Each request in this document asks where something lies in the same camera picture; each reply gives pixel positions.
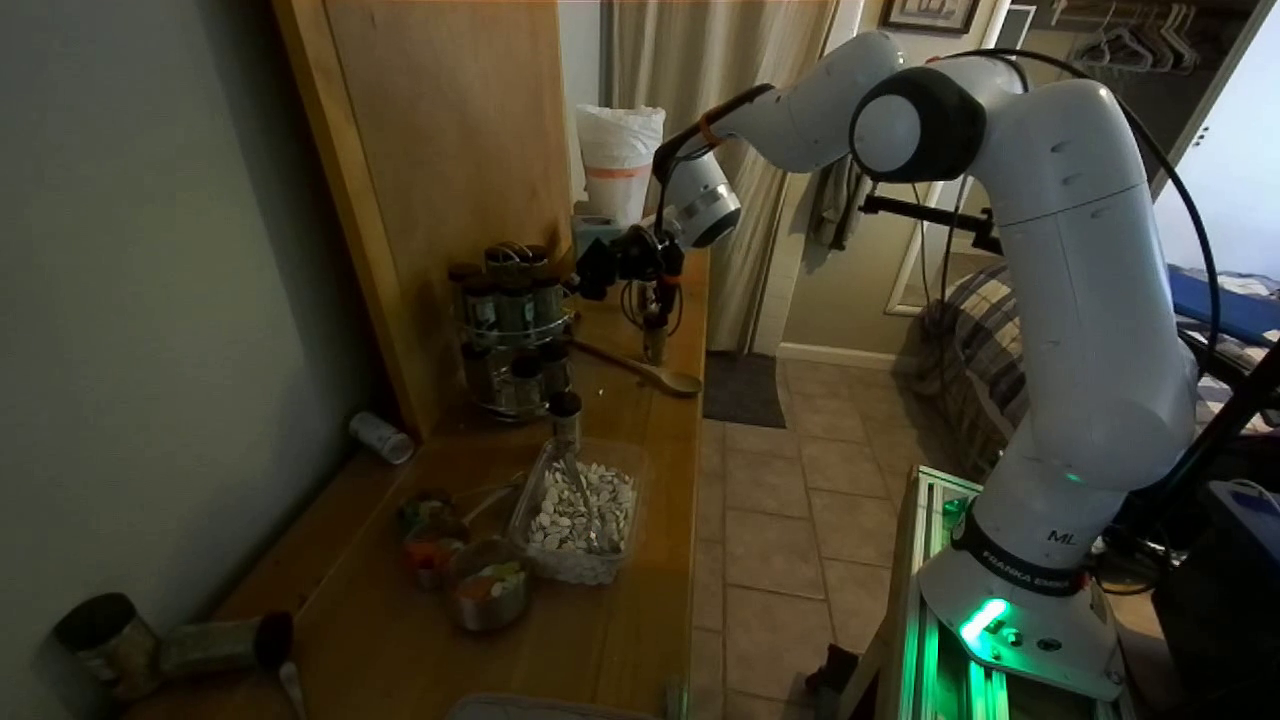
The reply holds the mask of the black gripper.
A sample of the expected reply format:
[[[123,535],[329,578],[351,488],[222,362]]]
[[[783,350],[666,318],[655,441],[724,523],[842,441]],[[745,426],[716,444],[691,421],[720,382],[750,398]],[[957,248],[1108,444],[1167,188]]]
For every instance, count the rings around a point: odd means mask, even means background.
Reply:
[[[663,275],[682,272],[682,254],[652,230],[631,225],[612,241],[593,241],[570,270],[570,294],[584,301],[604,301],[614,279],[641,279],[631,296],[631,325],[641,333],[658,333],[666,325]]]

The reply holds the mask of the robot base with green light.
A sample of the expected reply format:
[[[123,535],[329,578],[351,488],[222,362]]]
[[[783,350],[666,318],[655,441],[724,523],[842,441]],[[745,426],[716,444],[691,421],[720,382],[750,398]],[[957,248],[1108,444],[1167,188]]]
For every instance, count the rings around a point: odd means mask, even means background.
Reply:
[[[965,559],[973,481],[921,466],[901,520],[884,624],[889,720],[1136,720],[1116,618],[1083,584],[1035,595]]]

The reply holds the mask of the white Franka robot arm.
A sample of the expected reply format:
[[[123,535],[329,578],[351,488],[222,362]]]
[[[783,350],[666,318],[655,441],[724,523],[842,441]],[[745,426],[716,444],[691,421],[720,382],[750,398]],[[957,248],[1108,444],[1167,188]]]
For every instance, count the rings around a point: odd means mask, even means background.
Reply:
[[[1022,591],[1079,591],[1090,539],[1193,444],[1193,352],[1123,105],[1083,78],[1031,90],[989,49],[912,65],[892,35],[859,34],[799,81],[756,86],[666,138],[652,157],[663,212],[570,262],[584,296],[670,275],[726,238],[726,140],[783,172],[846,160],[878,185],[968,176],[989,194],[1022,415],[957,556]]]

